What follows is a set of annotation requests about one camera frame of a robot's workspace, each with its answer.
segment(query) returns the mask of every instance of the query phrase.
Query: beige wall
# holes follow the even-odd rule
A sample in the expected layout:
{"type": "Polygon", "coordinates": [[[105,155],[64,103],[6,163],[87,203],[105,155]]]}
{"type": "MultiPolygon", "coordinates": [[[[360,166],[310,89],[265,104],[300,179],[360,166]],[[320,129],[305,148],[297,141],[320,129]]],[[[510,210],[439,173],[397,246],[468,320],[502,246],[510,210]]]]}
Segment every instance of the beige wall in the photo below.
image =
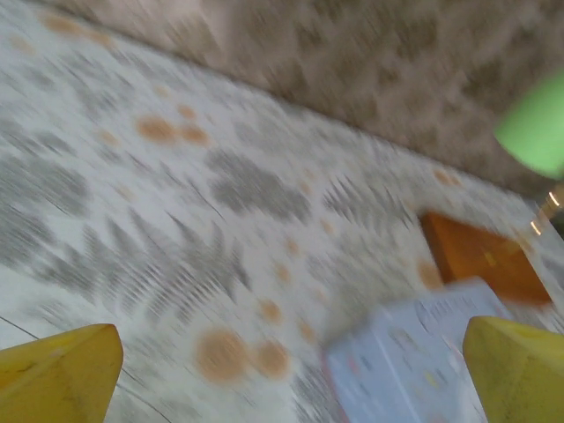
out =
{"type": "Polygon", "coordinates": [[[502,186],[546,184],[492,129],[564,63],[561,0],[44,1],[502,186]]]}

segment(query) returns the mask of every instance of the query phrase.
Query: green lampshade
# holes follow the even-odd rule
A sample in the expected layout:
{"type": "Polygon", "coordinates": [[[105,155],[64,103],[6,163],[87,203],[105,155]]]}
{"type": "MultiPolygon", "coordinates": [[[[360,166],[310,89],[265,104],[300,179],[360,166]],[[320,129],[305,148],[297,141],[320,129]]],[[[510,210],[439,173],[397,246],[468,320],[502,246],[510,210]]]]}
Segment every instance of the green lampshade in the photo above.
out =
{"type": "Polygon", "coordinates": [[[500,144],[531,170],[564,175],[564,72],[526,95],[495,131],[500,144]]]}

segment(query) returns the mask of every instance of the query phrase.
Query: floor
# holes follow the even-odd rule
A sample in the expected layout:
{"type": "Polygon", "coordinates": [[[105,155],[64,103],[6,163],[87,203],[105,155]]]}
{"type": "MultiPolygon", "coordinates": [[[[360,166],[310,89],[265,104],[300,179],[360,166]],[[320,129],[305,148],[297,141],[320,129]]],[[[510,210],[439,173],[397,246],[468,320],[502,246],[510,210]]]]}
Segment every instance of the floor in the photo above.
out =
{"type": "MultiPolygon", "coordinates": [[[[114,323],[107,422],[337,420],[321,346],[440,286],[417,216],[520,197],[131,41],[0,0],[0,347],[114,323]]],[[[528,253],[558,307],[564,243],[528,253]]],[[[517,318],[564,330],[555,311],[517,318]]]]}

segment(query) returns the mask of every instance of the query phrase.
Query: wire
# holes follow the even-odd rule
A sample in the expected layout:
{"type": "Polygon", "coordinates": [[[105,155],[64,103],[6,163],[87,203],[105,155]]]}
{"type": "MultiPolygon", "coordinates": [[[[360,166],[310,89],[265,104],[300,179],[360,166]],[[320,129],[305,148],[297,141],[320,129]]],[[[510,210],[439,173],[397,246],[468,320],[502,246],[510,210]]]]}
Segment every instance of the wire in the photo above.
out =
{"type": "MultiPolygon", "coordinates": [[[[11,326],[13,326],[14,328],[17,328],[19,330],[21,330],[22,332],[25,332],[27,335],[29,335],[30,337],[32,337],[35,340],[38,340],[39,337],[36,337],[33,333],[31,333],[28,330],[25,330],[24,328],[22,328],[21,326],[18,326],[16,323],[11,322],[10,320],[6,319],[5,317],[2,317],[0,315],[0,320],[10,324],[11,326]]],[[[136,381],[137,379],[135,377],[133,377],[132,374],[130,374],[128,371],[122,369],[122,371],[129,376],[131,379],[133,379],[134,381],[136,381]]],[[[148,403],[146,400],[144,400],[139,394],[137,394],[135,391],[130,390],[129,388],[124,387],[123,385],[121,385],[120,383],[117,383],[115,386],[117,386],[118,388],[120,388],[121,390],[124,390],[126,393],[128,393],[129,395],[131,395],[132,397],[138,399],[139,401],[141,401],[143,404],[145,404],[146,406],[148,406],[149,408],[151,408],[154,412],[158,413],[160,415],[160,417],[162,417],[164,420],[166,420],[168,423],[173,423],[171,419],[169,419],[167,416],[165,416],[157,407],[155,407],[154,405],[148,403]]]]}

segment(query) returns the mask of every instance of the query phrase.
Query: yellow plastic piece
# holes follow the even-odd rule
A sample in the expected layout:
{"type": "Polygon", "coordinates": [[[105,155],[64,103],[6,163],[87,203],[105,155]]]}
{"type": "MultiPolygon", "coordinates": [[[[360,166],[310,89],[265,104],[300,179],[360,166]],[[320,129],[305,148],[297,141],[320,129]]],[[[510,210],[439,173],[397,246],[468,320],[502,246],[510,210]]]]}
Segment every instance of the yellow plastic piece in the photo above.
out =
{"type": "Polygon", "coordinates": [[[1,423],[101,423],[122,368],[112,324],[0,351],[1,423]]]}
{"type": "Polygon", "coordinates": [[[564,422],[564,336],[474,317],[463,353],[489,423],[564,422]]]}

